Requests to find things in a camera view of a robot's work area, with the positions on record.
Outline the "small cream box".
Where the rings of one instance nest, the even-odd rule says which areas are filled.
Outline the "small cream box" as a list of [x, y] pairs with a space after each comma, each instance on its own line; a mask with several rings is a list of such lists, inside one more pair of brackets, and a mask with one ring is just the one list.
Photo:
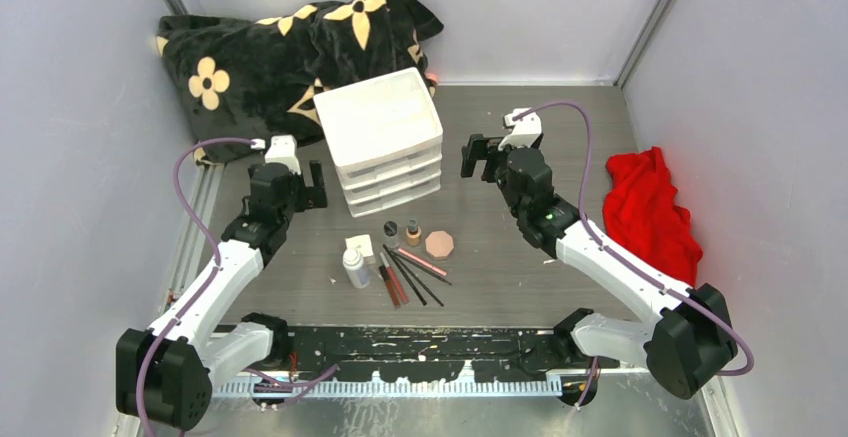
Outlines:
[[357, 250], [368, 265], [376, 264], [372, 238], [369, 234], [360, 234], [346, 238], [345, 248]]

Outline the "white spray bottle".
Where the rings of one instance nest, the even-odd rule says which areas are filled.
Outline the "white spray bottle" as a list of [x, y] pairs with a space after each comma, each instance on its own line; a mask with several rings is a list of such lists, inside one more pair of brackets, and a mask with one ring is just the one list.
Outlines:
[[346, 249], [342, 254], [342, 264], [351, 284], [355, 288], [363, 289], [369, 285], [369, 268], [364, 256], [357, 249]]

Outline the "black cap clear bottle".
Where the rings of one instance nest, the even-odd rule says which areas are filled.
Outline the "black cap clear bottle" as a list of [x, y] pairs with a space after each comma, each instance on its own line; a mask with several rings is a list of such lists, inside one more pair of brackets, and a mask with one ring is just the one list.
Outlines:
[[389, 249], [397, 249], [400, 246], [400, 233], [398, 224], [394, 221], [386, 221], [383, 225], [386, 246]]

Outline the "beige foundation bottle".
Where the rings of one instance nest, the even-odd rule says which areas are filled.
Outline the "beige foundation bottle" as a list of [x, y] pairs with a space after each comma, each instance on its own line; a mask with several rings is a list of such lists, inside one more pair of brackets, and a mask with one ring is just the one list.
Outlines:
[[406, 226], [406, 242], [411, 247], [419, 246], [422, 240], [422, 230], [417, 220], [410, 219]]

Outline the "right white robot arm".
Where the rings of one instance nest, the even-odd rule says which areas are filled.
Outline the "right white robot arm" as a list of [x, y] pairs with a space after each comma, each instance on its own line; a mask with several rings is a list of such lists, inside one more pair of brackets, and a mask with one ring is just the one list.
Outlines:
[[577, 368], [589, 359], [592, 375], [600, 358], [644, 367], [668, 393], [689, 399], [713, 377], [728, 374], [728, 364], [746, 351], [719, 290], [689, 287], [606, 236], [556, 194], [537, 145], [514, 147], [501, 137], [473, 134], [461, 156], [463, 178], [478, 162], [485, 164], [482, 180], [497, 185], [532, 247], [590, 277], [637, 318], [575, 310], [553, 329], [551, 344], [562, 364]]

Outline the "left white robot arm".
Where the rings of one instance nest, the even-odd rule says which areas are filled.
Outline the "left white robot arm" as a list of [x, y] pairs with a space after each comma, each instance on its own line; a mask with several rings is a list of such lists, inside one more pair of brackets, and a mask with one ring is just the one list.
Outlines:
[[287, 322], [253, 312], [225, 336], [212, 334], [247, 284], [287, 240], [295, 214], [327, 205], [322, 165], [312, 183], [283, 163], [254, 164], [250, 192], [225, 228], [202, 274], [145, 330], [128, 329], [116, 345], [116, 408], [190, 431], [215, 389], [251, 366], [277, 370], [291, 357]]

